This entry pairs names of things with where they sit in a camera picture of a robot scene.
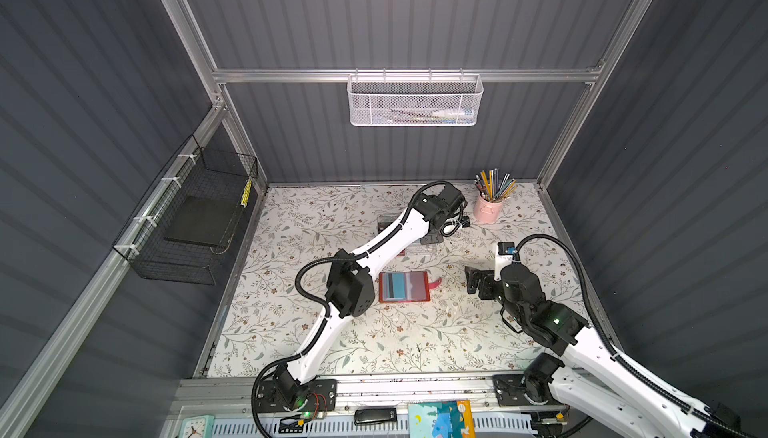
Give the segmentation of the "clear plastic organizer box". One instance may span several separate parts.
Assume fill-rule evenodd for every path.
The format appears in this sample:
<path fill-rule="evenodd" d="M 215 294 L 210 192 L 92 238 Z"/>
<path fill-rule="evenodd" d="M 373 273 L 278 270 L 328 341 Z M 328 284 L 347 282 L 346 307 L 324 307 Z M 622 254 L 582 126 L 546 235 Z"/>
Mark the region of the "clear plastic organizer box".
<path fill-rule="evenodd" d="M 444 244 L 445 238 L 437 231 L 426 230 L 426 223 L 418 224 L 418 219 L 410 217 L 408 222 L 401 228 L 402 217 L 399 215 L 385 214 L 377 218 L 377 235 L 373 243 L 378 245 L 383 242 L 375 251 L 375 254 L 394 254 L 395 246 L 402 245 L 402 250 L 398 256 L 415 257 L 426 256 L 438 249 Z"/>

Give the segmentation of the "red card holder wallet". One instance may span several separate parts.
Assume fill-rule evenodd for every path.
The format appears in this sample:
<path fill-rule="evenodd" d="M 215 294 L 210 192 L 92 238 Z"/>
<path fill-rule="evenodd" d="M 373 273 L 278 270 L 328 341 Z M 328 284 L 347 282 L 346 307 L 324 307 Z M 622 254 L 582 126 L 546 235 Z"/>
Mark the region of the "red card holder wallet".
<path fill-rule="evenodd" d="M 404 273 L 407 278 L 408 298 L 401 302 L 384 302 L 382 300 L 382 277 L 386 273 Z M 427 271 L 409 271 L 409 272 L 382 272 L 379 275 L 379 302 L 384 304 L 393 303 L 423 303 L 431 300 L 431 292 L 442 284 L 442 279 L 430 280 Z"/>

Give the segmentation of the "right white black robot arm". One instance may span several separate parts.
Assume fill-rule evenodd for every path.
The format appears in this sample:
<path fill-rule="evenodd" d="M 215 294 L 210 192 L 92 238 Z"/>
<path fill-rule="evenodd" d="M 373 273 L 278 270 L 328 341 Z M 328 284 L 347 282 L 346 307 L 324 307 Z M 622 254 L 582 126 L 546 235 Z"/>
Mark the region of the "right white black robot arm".
<path fill-rule="evenodd" d="M 743 436 L 733 410 L 710 407 L 650 373 L 584 317 L 547 299 L 521 263 L 500 272 L 468 267 L 465 276 L 469 294 L 498 302 L 508 328 L 544 347 L 520 380 L 531 404 L 568 405 L 625 437 Z"/>

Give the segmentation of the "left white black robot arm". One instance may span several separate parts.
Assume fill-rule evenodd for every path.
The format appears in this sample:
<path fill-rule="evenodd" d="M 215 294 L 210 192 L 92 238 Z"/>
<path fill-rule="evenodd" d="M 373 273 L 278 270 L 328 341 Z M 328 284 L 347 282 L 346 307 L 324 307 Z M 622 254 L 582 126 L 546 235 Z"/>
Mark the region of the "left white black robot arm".
<path fill-rule="evenodd" d="M 322 306 L 309 335 L 298 350 L 267 365 L 281 398 L 292 409 L 306 401 L 309 383 L 318 376 L 320 364 L 331 345 L 352 319 L 363 315 L 376 298 L 374 279 L 383 268 L 412 243 L 431 232 L 450 237 L 465 227 L 467 199 L 445 180 L 430 182 L 411 196 L 406 207 L 383 231 L 351 251 L 338 250 L 300 268 L 294 280 L 296 291 Z M 322 296 L 304 289 L 304 275 L 319 265 L 330 266 Z"/>

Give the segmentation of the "pink pen cup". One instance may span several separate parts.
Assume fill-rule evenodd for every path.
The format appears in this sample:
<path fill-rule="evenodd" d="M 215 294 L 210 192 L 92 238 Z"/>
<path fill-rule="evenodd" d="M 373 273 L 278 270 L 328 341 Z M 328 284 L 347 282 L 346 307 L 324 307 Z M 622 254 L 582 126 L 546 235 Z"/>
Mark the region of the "pink pen cup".
<path fill-rule="evenodd" d="M 492 202 L 480 194 L 474 205 L 473 215 L 478 224 L 490 225 L 497 222 L 503 209 L 503 202 Z"/>

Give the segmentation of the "pens in pink cup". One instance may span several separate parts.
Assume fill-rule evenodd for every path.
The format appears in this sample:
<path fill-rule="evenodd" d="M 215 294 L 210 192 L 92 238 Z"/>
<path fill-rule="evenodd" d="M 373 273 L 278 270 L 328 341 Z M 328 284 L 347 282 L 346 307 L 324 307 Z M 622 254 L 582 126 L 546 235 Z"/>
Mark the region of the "pens in pink cup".
<path fill-rule="evenodd" d="M 502 174 L 497 168 L 482 170 L 474 183 L 480 197 L 489 203 L 506 200 L 518 188 L 518 182 L 509 173 Z"/>

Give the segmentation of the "markers in white basket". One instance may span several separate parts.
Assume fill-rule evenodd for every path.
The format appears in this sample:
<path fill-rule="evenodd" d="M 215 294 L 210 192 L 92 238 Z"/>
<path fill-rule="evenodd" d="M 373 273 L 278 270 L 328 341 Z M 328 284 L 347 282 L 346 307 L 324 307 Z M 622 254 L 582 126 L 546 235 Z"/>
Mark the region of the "markers in white basket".
<path fill-rule="evenodd" d="M 404 110 L 390 109 L 398 120 L 450 125 L 472 125 L 476 122 L 476 112 L 471 108 L 448 108 L 440 110 Z"/>

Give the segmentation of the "colourful picture book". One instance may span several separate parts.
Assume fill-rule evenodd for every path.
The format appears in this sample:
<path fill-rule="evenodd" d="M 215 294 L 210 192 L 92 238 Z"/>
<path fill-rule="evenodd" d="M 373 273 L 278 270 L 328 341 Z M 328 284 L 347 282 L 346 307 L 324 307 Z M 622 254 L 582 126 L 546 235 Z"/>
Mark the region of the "colourful picture book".
<path fill-rule="evenodd" d="M 475 426 L 468 400 L 408 405 L 410 438 L 470 438 Z"/>

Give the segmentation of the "black stapler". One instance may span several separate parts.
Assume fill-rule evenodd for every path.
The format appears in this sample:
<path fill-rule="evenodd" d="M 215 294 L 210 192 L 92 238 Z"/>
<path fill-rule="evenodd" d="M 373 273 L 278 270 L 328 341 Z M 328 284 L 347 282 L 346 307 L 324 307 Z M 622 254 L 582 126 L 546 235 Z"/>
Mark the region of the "black stapler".
<path fill-rule="evenodd" d="M 394 407 L 360 408 L 355 411 L 353 422 L 357 426 L 368 426 L 396 422 L 397 416 L 397 409 Z"/>

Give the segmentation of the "yellow tag on basket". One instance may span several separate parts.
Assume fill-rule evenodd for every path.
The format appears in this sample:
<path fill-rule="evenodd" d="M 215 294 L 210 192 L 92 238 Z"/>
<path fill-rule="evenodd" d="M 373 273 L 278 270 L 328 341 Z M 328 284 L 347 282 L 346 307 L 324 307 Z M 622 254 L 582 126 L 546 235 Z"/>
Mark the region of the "yellow tag on basket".
<path fill-rule="evenodd" d="M 253 182 L 251 178 L 248 178 L 245 182 L 243 191 L 241 193 L 239 205 L 243 208 L 246 208 L 248 206 L 248 201 L 250 197 L 250 193 L 252 190 Z"/>

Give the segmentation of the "black pad in basket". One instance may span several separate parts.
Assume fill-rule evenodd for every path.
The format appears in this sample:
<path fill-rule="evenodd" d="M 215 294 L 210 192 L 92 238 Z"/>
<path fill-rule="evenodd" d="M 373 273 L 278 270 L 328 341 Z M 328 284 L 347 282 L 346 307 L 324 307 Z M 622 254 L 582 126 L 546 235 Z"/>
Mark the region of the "black pad in basket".
<path fill-rule="evenodd" d="M 188 196 L 164 232 L 166 241 L 217 247 L 232 233 L 241 212 L 234 202 Z"/>

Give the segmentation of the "small teal clock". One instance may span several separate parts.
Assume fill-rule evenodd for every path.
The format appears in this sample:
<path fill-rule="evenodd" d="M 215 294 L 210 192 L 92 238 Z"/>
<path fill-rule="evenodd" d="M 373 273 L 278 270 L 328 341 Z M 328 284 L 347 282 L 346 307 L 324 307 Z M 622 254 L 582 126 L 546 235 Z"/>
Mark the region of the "small teal clock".
<path fill-rule="evenodd" d="M 184 418 L 181 422 L 178 438 L 211 438 L 215 424 L 213 415 L 199 415 Z"/>

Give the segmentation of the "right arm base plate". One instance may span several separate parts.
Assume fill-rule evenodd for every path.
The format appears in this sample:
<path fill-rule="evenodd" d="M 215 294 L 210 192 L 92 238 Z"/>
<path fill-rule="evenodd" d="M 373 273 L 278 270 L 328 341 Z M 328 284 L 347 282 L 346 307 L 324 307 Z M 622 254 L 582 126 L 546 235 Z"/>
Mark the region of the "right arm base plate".
<path fill-rule="evenodd" d="M 523 384 L 523 375 L 520 373 L 494 374 L 491 380 L 497 403 L 501 407 L 521 407 L 527 405 L 564 407 L 564 404 L 552 397 L 530 398 L 527 394 L 527 388 Z"/>

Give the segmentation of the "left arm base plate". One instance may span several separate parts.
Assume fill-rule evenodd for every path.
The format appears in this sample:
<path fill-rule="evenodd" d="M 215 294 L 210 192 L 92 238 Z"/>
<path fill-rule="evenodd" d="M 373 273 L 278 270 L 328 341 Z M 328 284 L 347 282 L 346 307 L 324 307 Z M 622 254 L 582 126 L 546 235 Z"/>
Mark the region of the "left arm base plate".
<path fill-rule="evenodd" d="M 335 409 L 338 381 L 314 379 L 307 384 L 262 380 L 252 390 L 251 407 L 257 413 L 330 412 Z"/>

